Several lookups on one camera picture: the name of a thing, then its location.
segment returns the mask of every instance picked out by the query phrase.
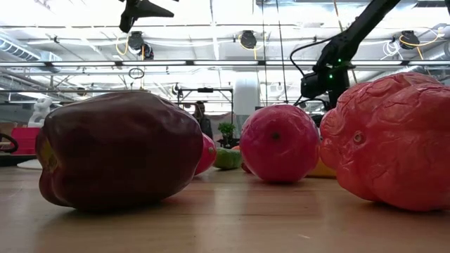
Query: fake fruit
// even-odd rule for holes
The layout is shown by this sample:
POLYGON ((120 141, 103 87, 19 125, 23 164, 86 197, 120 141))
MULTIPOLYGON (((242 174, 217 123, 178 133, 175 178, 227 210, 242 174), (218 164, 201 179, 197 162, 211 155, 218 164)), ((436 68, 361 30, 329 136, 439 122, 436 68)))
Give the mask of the fake fruit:
MULTIPOLYGON (((233 147, 232 150, 240 150, 239 146, 233 147)), ((252 172, 248 169, 247 165, 243 162, 240 166, 246 173, 252 174, 252 172)))
POLYGON ((339 184, 412 211, 450 208, 450 88, 400 73, 357 84, 321 124, 321 158, 339 184))
POLYGON ((206 134, 203 134, 203 152, 202 158, 200 158, 200 162, 197 165, 197 169, 195 170, 195 175, 203 173, 207 171, 214 161, 216 160, 217 149, 214 141, 211 140, 206 134))
POLYGON ((242 156, 239 150, 229 150, 226 148, 217 148, 217 157, 214 166, 223 169, 237 169, 242 164, 242 156))
POLYGON ((262 180, 296 182, 319 160, 319 133, 303 110, 272 105, 244 123, 240 151, 250 171, 262 180))
POLYGON ((108 93, 51 112, 37 137, 39 189, 88 211, 157 202, 187 186, 203 136, 187 112, 151 93, 108 93))

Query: table surface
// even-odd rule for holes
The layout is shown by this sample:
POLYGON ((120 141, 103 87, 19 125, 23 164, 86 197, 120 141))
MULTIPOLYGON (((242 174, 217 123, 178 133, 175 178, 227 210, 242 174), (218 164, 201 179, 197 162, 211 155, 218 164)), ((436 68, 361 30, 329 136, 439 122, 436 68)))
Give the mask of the table surface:
POLYGON ((450 213, 365 202, 332 179, 212 170, 160 205, 100 216, 48 203, 39 176, 0 168, 0 252, 450 252, 450 213))

